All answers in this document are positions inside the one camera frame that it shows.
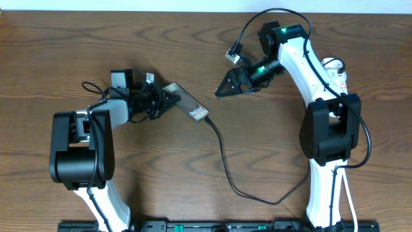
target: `wood grain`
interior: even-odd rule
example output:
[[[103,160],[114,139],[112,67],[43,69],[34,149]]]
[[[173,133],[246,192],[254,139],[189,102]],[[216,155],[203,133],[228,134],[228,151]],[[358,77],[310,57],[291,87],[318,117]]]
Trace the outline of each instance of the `wood grain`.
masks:
[[[232,66],[224,57],[252,14],[4,12],[0,18],[0,231],[56,231],[62,220],[93,220],[86,205],[52,182],[48,157],[55,112],[95,102],[80,83],[108,86],[109,70],[138,68],[178,82],[212,112],[239,189],[277,200],[306,173],[297,139],[303,102],[289,74],[248,96],[217,101]],[[412,17],[308,14],[319,58],[345,60],[348,88],[362,101],[373,141],[368,165],[349,170],[358,219],[382,231],[412,231]],[[263,56],[262,23],[303,23],[267,14],[248,28],[243,51]],[[362,160],[361,133],[350,163]],[[303,217],[309,183],[279,206],[236,197],[205,123],[173,108],[160,120],[114,133],[114,180],[137,216],[169,220]],[[344,193],[342,217],[351,220]]]

